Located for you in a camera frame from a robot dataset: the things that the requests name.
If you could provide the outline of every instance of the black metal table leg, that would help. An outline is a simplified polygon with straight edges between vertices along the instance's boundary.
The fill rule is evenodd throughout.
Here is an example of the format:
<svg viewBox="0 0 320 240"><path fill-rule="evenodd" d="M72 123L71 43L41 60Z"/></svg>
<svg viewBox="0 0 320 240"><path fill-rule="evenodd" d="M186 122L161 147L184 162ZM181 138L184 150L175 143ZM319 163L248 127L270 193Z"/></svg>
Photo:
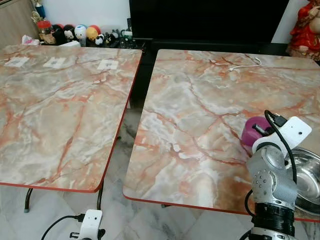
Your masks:
<svg viewBox="0 0 320 240"><path fill-rule="evenodd" d="M164 208L167 208L167 207L170 207L171 205L167 205L167 204L161 204L161 207L164 209Z"/></svg>
<svg viewBox="0 0 320 240"><path fill-rule="evenodd" d="M30 197L31 197L32 191L33 191L33 188L29 188L29 190L25 196L25 202L24 202L24 213L25 214L29 212Z"/></svg>
<svg viewBox="0 0 320 240"><path fill-rule="evenodd" d="M101 199L102 199L102 192L104 191L104 181L102 181L101 188L99 189L98 193L98 200L96 202L96 209L101 210Z"/></svg>

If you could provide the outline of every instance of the red table edge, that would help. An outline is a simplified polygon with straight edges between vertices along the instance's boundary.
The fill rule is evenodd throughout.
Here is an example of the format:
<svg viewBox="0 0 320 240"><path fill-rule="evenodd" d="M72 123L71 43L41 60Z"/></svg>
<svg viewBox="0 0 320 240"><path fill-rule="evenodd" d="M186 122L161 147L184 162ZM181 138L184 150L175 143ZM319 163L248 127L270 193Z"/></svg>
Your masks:
<svg viewBox="0 0 320 240"><path fill-rule="evenodd" d="M12 187L20 187L20 188L29 188L29 189L53 190L53 191L61 191L61 192L73 192L73 193L85 193L85 194L94 194L94 193L96 193L101 188L101 185L102 185L102 183L103 183L103 181L105 179L105 176L106 176L106 173L107 173L107 169L108 169L108 166L109 166L109 163L110 163L110 159L112 157L112 153L113 153L114 148L116 146L117 136L119 134L121 125L122 125L124 117L125 117L125 113L126 113L126 110L127 110L127 106L128 106L128 102L129 102L131 93L132 93L132 89L133 89L134 84L136 82L137 73L138 73L139 68L140 68L140 63L141 63L142 54L143 54L142 50L140 50L140 52L141 52L141 56L140 56L139 62L137 64L137 67L136 67L136 70L135 70L135 74L134 74L134 77L133 77L133 81L132 81L132 84L131 84L131 88L130 88L128 97L127 97L125 105L124 105L124 109L122 111L122 117L121 117L120 123L118 125L117 131L116 131L116 134L115 134L115 137L114 137L114 141L113 141L113 144L112 144L112 147L111 147L111 151L110 151L107 163L105 165L105 169L104 169L102 178L100 180L100 183L98 184L98 186L94 190L78 190L78 189L72 189L72 188L59 188L59 187L50 187L50 186L33 186L33 185L26 185L26 184L7 183L7 182L0 182L0 185L12 186Z"/></svg>
<svg viewBox="0 0 320 240"><path fill-rule="evenodd" d="M222 212L222 213L228 213L228 214L239 214L239 215L247 215L247 216L249 216L249 214L247 212L241 212L241 211L222 210L222 209L217 209L217 208L212 208L212 207L205 207L205 206L194 206L194 205L187 205L187 204L180 204L180 203L154 201L154 200L146 200L146 199L139 199L139 198L129 197L129 196L125 195L125 193L123 192L123 189L122 189L122 194L126 199L132 200L132 201L152 203L152 204L164 204L164 205L169 205L169 206L177 206L177 207L185 207L185 208L191 208L191 209L201 209L201 210L216 211L216 212ZM316 220L316 219L304 219L304 218L295 217L294 220L302 221L302 222L320 223L320 219Z"/></svg>

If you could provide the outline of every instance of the pink cup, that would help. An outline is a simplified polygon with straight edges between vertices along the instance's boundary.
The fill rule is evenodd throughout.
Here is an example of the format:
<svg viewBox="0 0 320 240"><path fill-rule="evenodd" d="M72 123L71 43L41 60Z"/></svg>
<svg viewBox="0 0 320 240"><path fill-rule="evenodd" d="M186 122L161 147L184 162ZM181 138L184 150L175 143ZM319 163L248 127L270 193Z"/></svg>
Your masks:
<svg viewBox="0 0 320 240"><path fill-rule="evenodd" d="M266 128L271 127L268 121L262 116L254 116L249 118L244 125L244 129L242 131L241 141L247 145L252 147L254 142L262 138L263 136L258 133L255 129L252 128L254 124L259 125L261 128L266 130Z"/></svg>

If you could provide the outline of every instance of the black connector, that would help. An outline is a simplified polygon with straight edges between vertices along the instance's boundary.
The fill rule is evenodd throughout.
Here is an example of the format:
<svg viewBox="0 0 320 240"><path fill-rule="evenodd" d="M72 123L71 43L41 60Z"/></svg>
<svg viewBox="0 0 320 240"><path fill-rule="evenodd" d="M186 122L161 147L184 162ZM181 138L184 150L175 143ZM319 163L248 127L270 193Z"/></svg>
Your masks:
<svg viewBox="0 0 320 240"><path fill-rule="evenodd" d="M276 116L273 119L273 122L275 125L277 125L279 128L281 128L285 123L287 122L287 119L285 119L283 116Z"/></svg>
<svg viewBox="0 0 320 240"><path fill-rule="evenodd" d="M274 114L272 112L269 112L270 117L272 118L275 125L277 125L279 128L281 128L285 123L287 122L287 119L279 114Z"/></svg>
<svg viewBox="0 0 320 240"><path fill-rule="evenodd" d="M82 223L85 219L85 214L81 213L81 214L75 216L74 218L77 219L79 223Z"/></svg>

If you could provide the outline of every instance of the pink marble pattern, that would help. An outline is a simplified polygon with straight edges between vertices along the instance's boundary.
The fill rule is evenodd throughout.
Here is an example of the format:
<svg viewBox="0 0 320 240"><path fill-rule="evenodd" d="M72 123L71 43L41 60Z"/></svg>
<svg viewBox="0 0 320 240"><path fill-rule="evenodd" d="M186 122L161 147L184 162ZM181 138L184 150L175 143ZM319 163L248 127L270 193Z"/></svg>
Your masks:
<svg viewBox="0 0 320 240"><path fill-rule="evenodd" d="M98 190L140 50L8 46L0 54L0 184ZM29 58L21 67L13 57ZM52 57L65 58L56 67ZM116 69L98 69L101 60Z"/></svg>
<svg viewBox="0 0 320 240"><path fill-rule="evenodd" d="M254 65L258 57L262 66ZM251 189L240 139L265 109L299 116L313 131L301 144L319 153L320 68L309 59L160 50L123 193L127 198L244 213ZM305 217L298 212L297 217Z"/></svg>

